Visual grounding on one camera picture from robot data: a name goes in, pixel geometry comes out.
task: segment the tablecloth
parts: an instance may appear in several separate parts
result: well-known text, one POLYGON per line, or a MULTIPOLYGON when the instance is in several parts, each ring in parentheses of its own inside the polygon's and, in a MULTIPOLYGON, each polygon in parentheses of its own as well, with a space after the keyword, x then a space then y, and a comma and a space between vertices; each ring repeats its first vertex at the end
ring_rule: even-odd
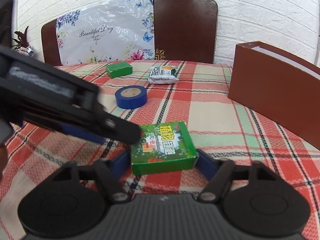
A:
MULTIPOLYGON (((58 67, 101 87, 100 102, 117 116, 137 124, 184 121, 197 148, 214 158, 227 157, 237 164, 262 161, 309 202, 311 216, 303 235, 319 239, 320 151, 267 119, 227 98, 232 68, 186 61, 128 61, 132 75, 110 79, 101 64, 58 67), (175 65, 179 82, 150 85, 148 68, 175 65), (126 85, 147 88, 145 106, 124 110, 116 106, 115 92, 126 85)), ((127 146, 107 140, 104 145, 50 132, 31 124, 15 127, 6 143, 10 161, 0 184, 0 239, 20 239, 24 231, 17 217, 19 201, 37 184, 69 160, 91 164, 100 157, 113 158, 127 146)), ((196 169, 121 178, 130 195, 136 193, 186 193, 195 196, 207 181, 196 169)), ((83 182, 94 187, 90 182, 83 182)), ((245 181, 237 182, 239 187, 245 181)))

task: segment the potted plant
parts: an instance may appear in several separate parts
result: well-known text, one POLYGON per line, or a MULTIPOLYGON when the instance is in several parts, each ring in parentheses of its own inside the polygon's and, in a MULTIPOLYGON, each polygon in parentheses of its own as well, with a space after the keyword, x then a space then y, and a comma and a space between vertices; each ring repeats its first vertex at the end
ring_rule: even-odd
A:
POLYGON ((16 44, 13 44, 12 48, 13 48, 13 50, 15 50, 21 54, 32 57, 34 55, 34 51, 31 49, 31 47, 27 41, 28 28, 29 28, 29 26, 26 27, 24 33, 14 32, 18 36, 18 39, 12 38, 13 41, 16 43, 16 44))

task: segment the green card box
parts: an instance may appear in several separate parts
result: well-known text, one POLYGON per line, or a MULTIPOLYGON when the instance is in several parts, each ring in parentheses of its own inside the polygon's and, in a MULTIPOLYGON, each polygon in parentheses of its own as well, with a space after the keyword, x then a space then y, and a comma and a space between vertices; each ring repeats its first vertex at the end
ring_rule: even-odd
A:
POLYGON ((107 73, 109 73, 110 78, 132 74, 132 66, 125 61, 106 65, 106 70, 107 73))
POLYGON ((192 169, 197 158, 184 122, 142 125, 140 141, 131 147, 134 175, 192 169))

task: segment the brown cardboard box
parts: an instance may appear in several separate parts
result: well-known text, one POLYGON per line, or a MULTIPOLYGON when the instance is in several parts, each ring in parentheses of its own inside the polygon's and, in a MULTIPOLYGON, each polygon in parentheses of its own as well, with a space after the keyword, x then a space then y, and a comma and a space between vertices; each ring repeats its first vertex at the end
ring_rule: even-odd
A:
POLYGON ((320 149, 320 69, 260 41, 236 45, 228 98, 320 149))

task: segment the wooden chair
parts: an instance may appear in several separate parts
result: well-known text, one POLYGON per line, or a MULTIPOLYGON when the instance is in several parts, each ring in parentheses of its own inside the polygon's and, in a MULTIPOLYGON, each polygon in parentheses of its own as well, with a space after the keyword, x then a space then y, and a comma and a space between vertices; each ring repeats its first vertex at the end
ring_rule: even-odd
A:
MULTIPOLYGON (((51 65, 61 65, 56 22, 41 29, 44 61, 51 65)), ((154 0, 155 59, 213 63, 217 22, 214 0, 154 0)))

